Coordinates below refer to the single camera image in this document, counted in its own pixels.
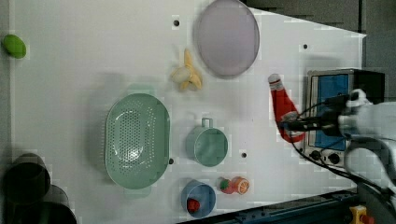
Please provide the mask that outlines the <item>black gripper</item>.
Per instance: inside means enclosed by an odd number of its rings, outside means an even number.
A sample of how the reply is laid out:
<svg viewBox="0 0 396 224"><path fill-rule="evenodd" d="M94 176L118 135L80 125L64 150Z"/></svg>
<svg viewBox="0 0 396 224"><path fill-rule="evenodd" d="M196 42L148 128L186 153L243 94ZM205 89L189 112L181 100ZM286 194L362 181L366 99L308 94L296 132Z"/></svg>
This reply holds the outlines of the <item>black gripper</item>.
<svg viewBox="0 0 396 224"><path fill-rule="evenodd" d="M348 94L341 94L326 98L317 103L317 112L314 117L305 117L304 121L282 121L279 126L288 131L322 131L328 136L342 136L339 117L347 109ZM316 126L307 121L315 121Z"/></svg>

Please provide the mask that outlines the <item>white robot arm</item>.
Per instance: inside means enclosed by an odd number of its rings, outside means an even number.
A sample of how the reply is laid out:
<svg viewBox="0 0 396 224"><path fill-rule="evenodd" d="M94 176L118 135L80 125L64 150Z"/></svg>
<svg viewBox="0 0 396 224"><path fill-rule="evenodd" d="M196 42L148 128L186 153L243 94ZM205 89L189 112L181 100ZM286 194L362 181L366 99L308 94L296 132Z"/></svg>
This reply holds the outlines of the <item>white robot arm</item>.
<svg viewBox="0 0 396 224"><path fill-rule="evenodd" d="M389 182L395 185L395 103L373 104L361 89L340 95L308 107L324 105L328 110L314 117L300 115L281 120L278 125L286 133L323 131L328 136L346 140L344 168L350 176L356 173L349 158L356 150L376 155Z"/></svg>

